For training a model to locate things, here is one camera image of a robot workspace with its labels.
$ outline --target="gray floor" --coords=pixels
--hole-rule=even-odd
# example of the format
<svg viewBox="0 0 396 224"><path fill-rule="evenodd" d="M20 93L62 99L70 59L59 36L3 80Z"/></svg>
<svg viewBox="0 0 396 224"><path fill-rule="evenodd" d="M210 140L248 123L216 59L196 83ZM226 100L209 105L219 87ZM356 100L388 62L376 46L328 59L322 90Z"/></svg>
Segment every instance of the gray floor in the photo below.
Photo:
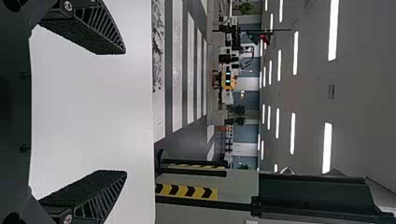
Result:
<svg viewBox="0 0 396 224"><path fill-rule="evenodd" d="M165 5L165 138L154 144L157 151L164 148L163 154L167 158L189 159L189 160L206 160L206 154L213 144L213 138L207 143L206 139L206 116L197 119L196 105L197 99L194 97L194 122L187 122L187 31L188 31L188 12L192 15L195 27L200 29L202 37L206 39L206 14L201 1L185 0L183 1L183 128L173 132L173 68L172 68L172 3L166 1ZM195 38L195 49L197 49L197 38ZM194 65L194 95L197 92L197 60Z"/></svg>

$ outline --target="white wall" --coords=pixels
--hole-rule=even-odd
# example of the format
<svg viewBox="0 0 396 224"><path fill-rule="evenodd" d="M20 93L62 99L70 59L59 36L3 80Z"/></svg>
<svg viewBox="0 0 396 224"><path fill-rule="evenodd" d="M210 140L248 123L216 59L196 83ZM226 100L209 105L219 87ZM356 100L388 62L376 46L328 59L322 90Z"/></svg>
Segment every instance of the white wall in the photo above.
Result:
<svg viewBox="0 0 396 224"><path fill-rule="evenodd" d="M154 223L150 1L106 5L126 55L96 56L43 28L33 31L30 186L40 199L95 170L127 171L106 224Z"/></svg>
<svg viewBox="0 0 396 224"><path fill-rule="evenodd" d="M296 20L293 16L301 9L291 2L285 1L282 24L278 24L277 5L270 4L270 11L276 13L275 28ZM276 46L284 55L282 82L273 79L273 86L262 91L266 105L281 108L279 140L274 138L275 129L262 134L270 148L277 148L271 162L278 161L279 168L291 165L299 173L321 173L323 127L329 121L333 124L332 167L347 175L370 176L396 191L396 175L389 174L396 157L396 87L392 85L396 82L396 63L392 60L396 56L396 31L391 29L396 15L389 10L395 7L391 0L380 4L340 1L337 59L329 63L330 1L314 1L292 27L300 31L296 77L292 75L293 33L276 34ZM367 27L378 27L382 32L369 40L363 37ZM273 59L276 64L276 51L266 56L266 61ZM329 84L335 84L334 101L327 100ZM289 153L291 112L296 113L294 156Z"/></svg>
<svg viewBox="0 0 396 224"><path fill-rule="evenodd" d="M258 91L259 90L258 77L239 77L236 80L236 91Z"/></svg>

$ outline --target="warning stripe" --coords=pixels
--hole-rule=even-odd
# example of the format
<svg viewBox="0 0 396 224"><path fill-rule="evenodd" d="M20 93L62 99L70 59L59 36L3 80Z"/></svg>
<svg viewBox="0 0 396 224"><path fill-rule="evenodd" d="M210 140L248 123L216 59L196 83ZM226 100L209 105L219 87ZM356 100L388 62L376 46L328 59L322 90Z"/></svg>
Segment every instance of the warning stripe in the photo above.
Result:
<svg viewBox="0 0 396 224"><path fill-rule="evenodd" d="M215 165L188 165L188 164L170 164L168 168L191 168L202 170L225 170L225 166Z"/></svg>
<svg viewBox="0 0 396 224"><path fill-rule="evenodd" d="M155 193L161 196L196 200L218 200L218 188L203 188L182 185L156 184Z"/></svg>

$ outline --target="rectangular ceiling light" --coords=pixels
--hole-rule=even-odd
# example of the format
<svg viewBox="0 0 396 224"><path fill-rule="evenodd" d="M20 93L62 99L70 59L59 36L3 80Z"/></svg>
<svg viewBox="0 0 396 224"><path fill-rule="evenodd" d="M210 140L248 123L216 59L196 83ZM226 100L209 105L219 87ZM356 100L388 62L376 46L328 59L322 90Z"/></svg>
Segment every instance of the rectangular ceiling light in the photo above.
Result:
<svg viewBox="0 0 396 224"><path fill-rule="evenodd" d="M332 163L332 124L324 124L324 141L323 141L323 166L322 173L330 171Z"/></svg>
<svg viewBox="0 0 396 224"><path fill-rule="evenodd" d="M267 129L271 129L271 106L268 105L268 112L267 112Z"/></svg>
<svg viewBox="0 0 396 224"><path fill-rule="evenodd" d="M262 140L262 136L259 134L259 140L257 141L257 150L260 150L260 141Z"/></svg>
<svg viewBox="0 0 396 224"><path fill-rule="evenodd" d="M262 57L262 48L263 48L262 39L260 39L260 57Z"/></svg>
<svg viewBox="0 0 396 224"><path fill-rule="evenodd" d="M294 56L293 56L293 74L297 75L298 64L298 31L294 33Z"/></svg>
<svg viewBox="0 0 396 224"><path fill-rule="evenodd" d="M271 13L270 18L270 31L274 30L274 13Z"/></svg>
<svg viewBox="0 0 396 224"><path fill-rule="evenodd" d="M264 141L262 141L262 161L264 160Z"/></svg>
<svg viewBox="0 0 396 224"><path fill-rule="evenodd" d="M280 120L280 115L279 115L279 108L276 109L276 132L275 132L275 138L279 138L279 120Z"/></svg>
<svg viewBox="0 0 396 224"><path fill-rule="evenodd" d="M283 0L279 0L279 22L283 21Z"/></svg>
<svg viewBox="0 0 396 224"><path fill-rule="evenodd" d="M277 51L277 81L280 81L280 73L282 70L282 50Z"/></svg>
<svg viewBox="0 0 396 224"><path fill-rule="evenodd" d="M329 61L336 58L337 32L338 32L338 8L340 0L332 0L330 6L330 32L329 32Z"/></svg>
<svg viewBox="0 0 396 224"><path fill-rule="evenodd" d="M260 89L262 88L262 71L260 71L260 82L259 82Z"/></svg>
<svg viewBox="0 0 396 224"><path fill-rule="evenodd" d="M268 86L272 85L272 61L270 61L268 69Z"/></svg>
<svg viewBox="0 0 396 224"><path fill-rule="evenodd" d="M291 128L290 128L290 154L294 155L294 141L296 136L296 114L291 113Z"/></svg>
<svg viewBox="0 0 396 224"><path fill-rule="evenodd" d="M265 124L265 105L262 105L262 124Z"/></svg>
<svg viewBox="0 0 396 224"><path fill-rule="evenodd" d="M267 82L267 68L264 67L262 70L264 71L262 76L262 86L265 87L265 83Z"/></svg>

